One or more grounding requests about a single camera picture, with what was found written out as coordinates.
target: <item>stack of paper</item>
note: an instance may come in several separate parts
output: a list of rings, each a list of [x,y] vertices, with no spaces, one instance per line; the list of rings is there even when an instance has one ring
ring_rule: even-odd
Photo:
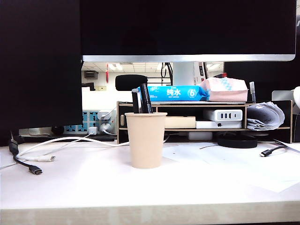
[[[274,130],[285,120],[283,111],[272,102],[263,102],[247,108],[247,128],[251,130]]]

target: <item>small white box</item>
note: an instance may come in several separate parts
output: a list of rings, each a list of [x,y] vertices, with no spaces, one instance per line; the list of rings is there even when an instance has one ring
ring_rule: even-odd
[[[241,109],[205,109],[203,117],[211,121],[242,121],[243,111]]]

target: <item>ceiling light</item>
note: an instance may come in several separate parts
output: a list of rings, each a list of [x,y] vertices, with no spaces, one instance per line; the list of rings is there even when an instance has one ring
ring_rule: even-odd
[[[158,63],[158,66],[157,66],[157,68],[156,68],[156,70],[161,70],[162,67],[163,67],[162,63],[159,62],[159,63]]]
[[[116,67],[118,70],[123,70],[123,67],[119,63],[116,64]]]
[[[214,64],[211,67],[208,68],[208,70],[214,70],[217,69],[220,66],[220,64]]]
[[[113,64],[108,64],[109,68],[112,70],[116,70],[117,68]]]

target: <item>paper cup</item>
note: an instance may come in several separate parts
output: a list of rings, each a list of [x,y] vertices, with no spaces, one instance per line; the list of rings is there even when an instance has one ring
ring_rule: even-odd
[[[130,145],[131,165],[149,169],[160,166],[166,112],[125,113]]]

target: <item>white power adapter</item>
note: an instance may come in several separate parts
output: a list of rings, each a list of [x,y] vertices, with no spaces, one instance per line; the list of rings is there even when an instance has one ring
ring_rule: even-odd
[[[98,127],[89,127],[89,135],[97,135]]]
[[[203,117],[211,121],[242,121],[243,111],[241,109],[205,109]]]

